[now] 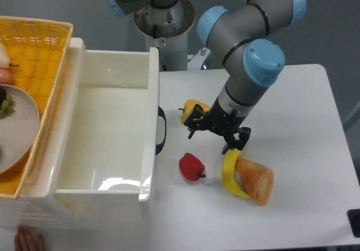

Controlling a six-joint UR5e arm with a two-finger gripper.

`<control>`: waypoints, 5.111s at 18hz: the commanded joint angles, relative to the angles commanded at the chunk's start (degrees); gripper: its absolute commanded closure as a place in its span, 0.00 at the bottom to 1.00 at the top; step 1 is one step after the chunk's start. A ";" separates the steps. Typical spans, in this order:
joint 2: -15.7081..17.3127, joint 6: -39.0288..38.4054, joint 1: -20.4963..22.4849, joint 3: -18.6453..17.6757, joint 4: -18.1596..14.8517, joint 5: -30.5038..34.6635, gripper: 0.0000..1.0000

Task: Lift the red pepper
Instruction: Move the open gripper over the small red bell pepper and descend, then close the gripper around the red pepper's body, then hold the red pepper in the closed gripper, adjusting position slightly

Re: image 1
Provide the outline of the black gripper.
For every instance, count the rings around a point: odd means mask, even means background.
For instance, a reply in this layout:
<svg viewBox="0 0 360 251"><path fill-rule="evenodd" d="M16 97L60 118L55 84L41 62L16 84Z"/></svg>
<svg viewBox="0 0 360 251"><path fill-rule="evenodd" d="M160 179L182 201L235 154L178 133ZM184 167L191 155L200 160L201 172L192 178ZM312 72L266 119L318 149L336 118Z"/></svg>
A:
<svg viewBox="0 0 360 251"><path fill-rule="evenodd" d="M239 117L237 112L226 112L217 98L208 112L200 104L195 104L183 125L190 132L188 139L191 139L196 131L205 131L207 127L209 131L222 136L226 142L222 154L226 154L228 150L242 151L247 144L251 128L240 127L244 120L245 116Z"/></svg>

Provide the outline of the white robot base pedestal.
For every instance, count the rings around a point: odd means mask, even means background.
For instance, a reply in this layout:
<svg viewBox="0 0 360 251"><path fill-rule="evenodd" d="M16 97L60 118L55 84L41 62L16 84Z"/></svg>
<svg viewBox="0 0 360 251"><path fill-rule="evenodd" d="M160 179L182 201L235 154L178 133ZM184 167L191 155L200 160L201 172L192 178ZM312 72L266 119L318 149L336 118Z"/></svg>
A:
<svg viewBox="0 0 360 251"><path fill-rule="evenodd" d="M195 10L189 0L178 0L167 9L146 6L134 13L134 22L145 38L146 48L159 51L160 70L195 71L204 67L210 50L203 47L188 54L188 32L195 21Z"/></svg>

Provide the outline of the person's hand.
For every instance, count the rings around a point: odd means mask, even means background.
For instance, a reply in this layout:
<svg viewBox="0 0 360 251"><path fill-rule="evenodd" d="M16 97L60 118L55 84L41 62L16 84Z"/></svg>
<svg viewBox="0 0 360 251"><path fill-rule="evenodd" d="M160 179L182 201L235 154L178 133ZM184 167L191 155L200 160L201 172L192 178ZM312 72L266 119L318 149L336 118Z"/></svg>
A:
<svg viewBox="0 0 360 251"><path fill-rule="evenodd" d="M29 226L19 224L14 237L16 251L46 251L46 242L43 234L39 233L35 238Z"/></svg>

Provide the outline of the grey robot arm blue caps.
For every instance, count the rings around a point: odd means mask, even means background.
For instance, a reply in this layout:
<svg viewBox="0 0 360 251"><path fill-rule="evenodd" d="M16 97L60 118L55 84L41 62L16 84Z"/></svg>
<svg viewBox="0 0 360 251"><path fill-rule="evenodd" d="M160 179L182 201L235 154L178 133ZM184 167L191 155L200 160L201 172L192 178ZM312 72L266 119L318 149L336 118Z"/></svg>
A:
<svg viewBox="0 0 360 251"><path fill-rule="evenodd" d="M242 122L276 81L285 55L267 37L301 20L307 0L245 0L229 12L222 6L199 19L188 0L108 0L116 16L133 15L147 47L159 51L162 70L187 67L187 33L192 26L229 78L209 111L196 105L185 117L190 133L211 131L226 142L224 151L242 150L251 130Z"/></svg>

